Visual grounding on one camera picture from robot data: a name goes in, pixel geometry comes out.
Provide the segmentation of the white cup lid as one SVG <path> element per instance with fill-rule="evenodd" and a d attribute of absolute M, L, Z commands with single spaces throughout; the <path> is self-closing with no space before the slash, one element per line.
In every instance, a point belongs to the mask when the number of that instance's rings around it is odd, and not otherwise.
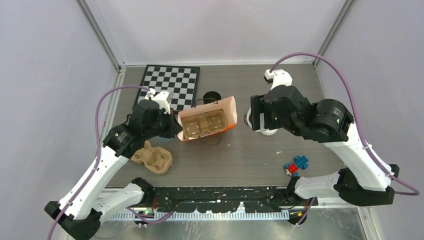
<path fill-rule="evenodd" d="M 260 129 L 259 132 L 264 136 L 272 136 L 274 135 L 278 129 Z"/>

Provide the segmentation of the orange paper bag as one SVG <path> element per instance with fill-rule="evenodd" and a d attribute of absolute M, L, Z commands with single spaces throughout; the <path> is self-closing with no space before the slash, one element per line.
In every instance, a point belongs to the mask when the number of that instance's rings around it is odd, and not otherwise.
<path fill-rule="evenodd" d="M 182 142 L 225 133 L 238 122 L 235 97 L 229 96 L 182 110 L 178 113 L 177 122 L 182 127 L 177 138 Z"/>

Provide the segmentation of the black paper cup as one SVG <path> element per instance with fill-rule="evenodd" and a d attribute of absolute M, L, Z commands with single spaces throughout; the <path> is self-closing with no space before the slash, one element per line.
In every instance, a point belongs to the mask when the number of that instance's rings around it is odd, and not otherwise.
<path fill-rule="evenodd" d="M 202 101 L 204 104 L 209 104 L 222 99 L 222 96 L 216 91 L 208 91 L 203 95 Z"/>

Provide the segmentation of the white sip lid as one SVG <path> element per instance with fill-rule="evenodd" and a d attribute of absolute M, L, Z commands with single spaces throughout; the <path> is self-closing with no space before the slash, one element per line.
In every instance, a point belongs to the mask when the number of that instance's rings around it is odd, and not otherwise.
<path fill-rule="evenodd" d="M 245 114 L 244 114 L 244 117 L 243 117 L 243 121 L 244 121 L 244 123 L 250 128 L 250 129 L 252 129 L 252 120 L 251 120 L 251 118 L 252 118 L 252 112 L 251 112 L 251 109 L 249 109 Z"/>

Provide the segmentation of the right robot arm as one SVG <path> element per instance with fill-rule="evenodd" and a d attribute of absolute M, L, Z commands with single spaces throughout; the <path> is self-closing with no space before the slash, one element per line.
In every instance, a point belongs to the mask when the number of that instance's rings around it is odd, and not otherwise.
<path fill-rule="evenodd" d="M 313 197 L 339 198 L 359 207 L 393 203 L 391 182 L 399 166 L 383 162 L 362 145 L 357 123 L 342 102 L 327 98 L 311 103 L 295 86 L 279 85 L 251 96 L 245 120 L 253 131 L 285 129 L 321 143 L 343 161 L 345 167 L 332 174 L 292 177 L 285 190 L 291 205 Z"/>

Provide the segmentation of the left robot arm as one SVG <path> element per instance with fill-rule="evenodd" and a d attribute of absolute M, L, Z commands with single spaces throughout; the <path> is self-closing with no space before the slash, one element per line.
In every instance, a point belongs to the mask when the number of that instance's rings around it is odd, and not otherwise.
<path fill-rule="evenodd" d="M 134 153 L 151 138 L 171 139 L 182 127 L 166 100 L 144 99 L 137 103 L 126 122 L 110 129 L 100 144 L 100 155 L 72 190 L 60 201 L 50 201 L 45 212 L 76 240 L 89 240 L 102 223 L 127 207 L 148 207 L 154 187 L 137 177 L 121 190 L 99 199 L 99 194 Z"/>

